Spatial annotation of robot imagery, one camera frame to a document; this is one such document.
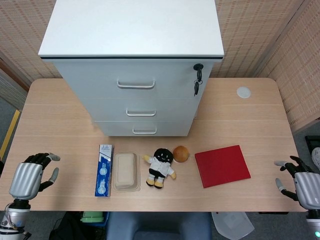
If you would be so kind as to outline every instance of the wall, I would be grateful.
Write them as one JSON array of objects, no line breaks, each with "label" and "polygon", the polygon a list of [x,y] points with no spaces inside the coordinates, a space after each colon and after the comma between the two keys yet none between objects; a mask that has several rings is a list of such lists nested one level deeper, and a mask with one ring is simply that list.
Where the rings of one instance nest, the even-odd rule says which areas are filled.
[{"label": "wall", "polygon": [[258,73],[279,87],[291,129],[320,117],[320,1],[310,0]]},{"label": "wall", "polygon": [[0,98],[18,110],[24,108],[27,92],[0,69]]},{"label": "wall", "polygon": [[[216,0],[225,58],[211,76],[250,77],[260,55],[299,2]],[[54,4],[54,0],[0,2],[0,51],[31,81],[61,77],[52,64],[37,55]]]}]

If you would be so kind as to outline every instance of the chair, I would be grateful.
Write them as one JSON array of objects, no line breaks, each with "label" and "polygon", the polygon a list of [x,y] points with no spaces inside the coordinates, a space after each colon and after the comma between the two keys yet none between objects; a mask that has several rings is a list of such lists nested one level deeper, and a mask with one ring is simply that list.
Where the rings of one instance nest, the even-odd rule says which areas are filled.
[{"label": "chair", "polygon": [[211,240],[209,212],[110,212],[107,240]]}]

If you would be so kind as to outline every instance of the red notebook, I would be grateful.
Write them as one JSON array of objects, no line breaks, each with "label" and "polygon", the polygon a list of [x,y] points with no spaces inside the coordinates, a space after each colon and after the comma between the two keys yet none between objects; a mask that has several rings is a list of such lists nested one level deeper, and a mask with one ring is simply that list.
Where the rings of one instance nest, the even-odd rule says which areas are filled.
[{"label": "red notebook", "polygon": [[195,154],[204,188],[251,178],[239,145]]}]

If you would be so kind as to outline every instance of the doll face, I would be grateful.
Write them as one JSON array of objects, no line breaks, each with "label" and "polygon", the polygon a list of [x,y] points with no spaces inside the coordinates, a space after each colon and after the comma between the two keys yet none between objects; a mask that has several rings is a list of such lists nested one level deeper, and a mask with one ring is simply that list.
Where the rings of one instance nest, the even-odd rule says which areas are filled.
[{"label": "doll face", "polygon": [[171,164],[172,161],[174,160],[174,155],[168,149],[165,149],[165,148],[157,149],[153,156],[163,163]]}]

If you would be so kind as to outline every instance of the plastic food container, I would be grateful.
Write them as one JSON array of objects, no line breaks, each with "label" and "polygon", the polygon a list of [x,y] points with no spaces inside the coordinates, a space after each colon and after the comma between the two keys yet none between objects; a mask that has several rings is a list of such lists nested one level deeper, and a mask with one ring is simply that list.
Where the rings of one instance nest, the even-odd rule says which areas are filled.
[{"label": "plastic food container", "polygon": [[113,158],[112,186],[116,192],[140,190],[140,158],[134,152],[119,152]]}]

